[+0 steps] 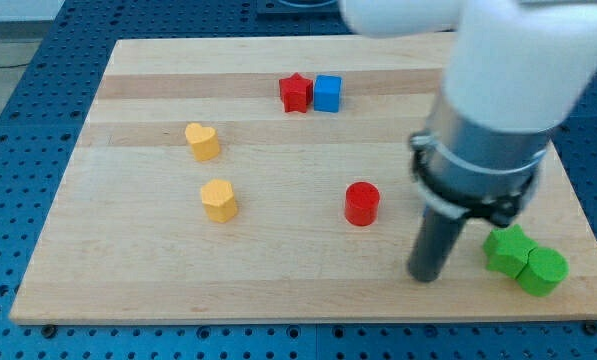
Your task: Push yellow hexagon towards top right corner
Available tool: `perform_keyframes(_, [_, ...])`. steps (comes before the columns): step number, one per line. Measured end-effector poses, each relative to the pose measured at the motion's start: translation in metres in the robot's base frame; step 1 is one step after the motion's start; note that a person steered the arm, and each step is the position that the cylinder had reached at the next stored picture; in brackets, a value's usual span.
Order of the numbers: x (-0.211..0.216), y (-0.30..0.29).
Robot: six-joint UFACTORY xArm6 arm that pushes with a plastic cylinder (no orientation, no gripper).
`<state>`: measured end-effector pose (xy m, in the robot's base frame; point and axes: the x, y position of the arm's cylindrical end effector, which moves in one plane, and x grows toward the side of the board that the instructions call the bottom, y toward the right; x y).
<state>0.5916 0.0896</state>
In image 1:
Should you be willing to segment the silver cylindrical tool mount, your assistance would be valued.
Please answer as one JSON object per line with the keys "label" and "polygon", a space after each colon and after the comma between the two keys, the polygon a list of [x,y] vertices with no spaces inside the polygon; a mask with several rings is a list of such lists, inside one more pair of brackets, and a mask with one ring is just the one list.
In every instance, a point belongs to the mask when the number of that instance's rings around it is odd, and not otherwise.
{"label": "silver cylindrical tool mount", "polygon": [[545,131],[478,124],[438,92],[424,129],[410,136],[412,174],[426,212],[509,226],[535,193],[547,145]]}

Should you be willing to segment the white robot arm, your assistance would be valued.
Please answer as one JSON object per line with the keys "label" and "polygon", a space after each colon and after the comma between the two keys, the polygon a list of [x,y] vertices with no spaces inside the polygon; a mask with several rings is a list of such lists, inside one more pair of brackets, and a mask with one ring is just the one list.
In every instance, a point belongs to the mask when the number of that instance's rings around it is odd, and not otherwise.
{"label": "white robot arm", "polygon": [[339,9],[367,37],[455,33],[426,125],[409,140],[427,209],[408,270],[434,281],[469,219],[505,227],[532,198],[552,130],[597,70],[597,1],[341,0]]}

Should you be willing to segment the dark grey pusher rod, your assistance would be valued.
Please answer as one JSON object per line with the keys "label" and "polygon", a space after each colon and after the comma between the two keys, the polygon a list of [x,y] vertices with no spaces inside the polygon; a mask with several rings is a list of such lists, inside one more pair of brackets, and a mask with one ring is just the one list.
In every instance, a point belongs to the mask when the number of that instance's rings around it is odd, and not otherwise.
{"label": "dark grey pusher rod", "polygon": [[452,218],[427,206],[422,225],[409,256],[409,274],[419,282],[433,282],[445,263],[466,223],[465,217]]}

